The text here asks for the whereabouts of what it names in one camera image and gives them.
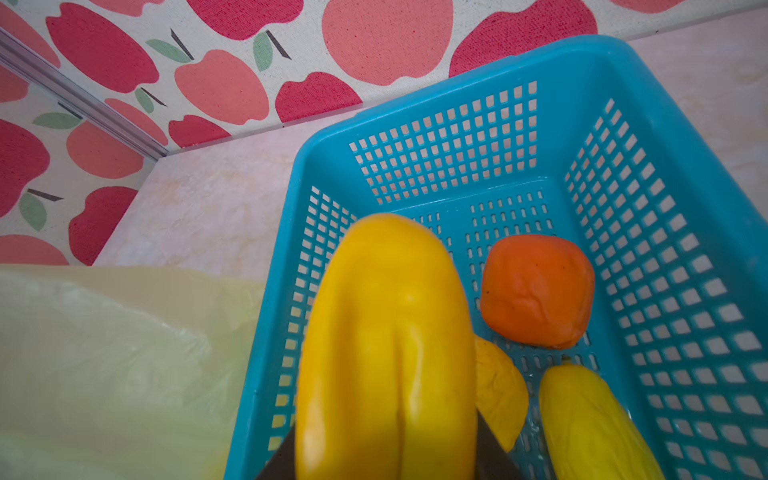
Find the yellow toy bell pepper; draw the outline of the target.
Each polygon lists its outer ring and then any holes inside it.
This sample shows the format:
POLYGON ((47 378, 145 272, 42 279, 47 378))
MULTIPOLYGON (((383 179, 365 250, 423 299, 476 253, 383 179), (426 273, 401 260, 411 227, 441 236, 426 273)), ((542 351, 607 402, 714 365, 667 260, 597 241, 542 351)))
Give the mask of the yellow toy bell pepper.
POLYGON ((475 337, 476 405, 505 452, 525 425, 529 394, 522 374, 495 344, 475 337))

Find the red-orange toy persimmon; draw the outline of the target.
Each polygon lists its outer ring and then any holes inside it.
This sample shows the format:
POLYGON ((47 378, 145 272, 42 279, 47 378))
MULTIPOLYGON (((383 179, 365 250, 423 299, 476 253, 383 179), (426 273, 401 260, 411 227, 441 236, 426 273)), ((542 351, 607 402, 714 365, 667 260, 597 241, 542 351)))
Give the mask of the red-orange toy persimmon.
POLYGON ((592 264, 576 244, 546 235, 507 237, 485 263, 481 316, 512 342, 569 349, 587 330, 595 284, 592 264))

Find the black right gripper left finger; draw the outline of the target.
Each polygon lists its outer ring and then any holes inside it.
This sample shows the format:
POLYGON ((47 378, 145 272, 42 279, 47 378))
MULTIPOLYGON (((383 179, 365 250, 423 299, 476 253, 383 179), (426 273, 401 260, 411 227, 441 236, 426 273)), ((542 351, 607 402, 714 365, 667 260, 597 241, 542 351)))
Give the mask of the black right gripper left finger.
POLYGON ((296 480, 296 428, 292 427, 256 480, 296 480))

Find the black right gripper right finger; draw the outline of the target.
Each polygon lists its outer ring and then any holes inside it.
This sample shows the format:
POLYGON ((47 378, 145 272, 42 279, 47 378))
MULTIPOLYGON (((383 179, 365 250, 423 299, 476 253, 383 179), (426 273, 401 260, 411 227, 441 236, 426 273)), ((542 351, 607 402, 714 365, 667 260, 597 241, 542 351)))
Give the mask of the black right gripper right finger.
POLYGON ((520 469, 504 451, 480 411, 477 411, 475 479, 524 480, 520 469))

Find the yellow translucent plastic bag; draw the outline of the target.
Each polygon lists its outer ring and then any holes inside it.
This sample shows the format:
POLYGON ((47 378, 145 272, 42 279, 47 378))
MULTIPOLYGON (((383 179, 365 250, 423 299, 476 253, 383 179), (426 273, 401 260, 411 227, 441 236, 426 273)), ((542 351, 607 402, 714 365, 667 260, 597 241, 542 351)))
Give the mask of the yellow translucent plastic bag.
POLYGON ((5 479, 220 479, 264 294, 163 267, 1 269, 5 479))

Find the yellow toy lemon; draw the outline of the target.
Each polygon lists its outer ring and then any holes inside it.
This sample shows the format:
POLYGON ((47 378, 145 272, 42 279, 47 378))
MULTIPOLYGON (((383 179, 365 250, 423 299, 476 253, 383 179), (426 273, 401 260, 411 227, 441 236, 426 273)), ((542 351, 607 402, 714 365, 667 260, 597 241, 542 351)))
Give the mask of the yellow toy lemon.
POLYGON ((542 430, 558 479, 662 479, 648 444, 608 384, 578 364, 546 370, 542 430))

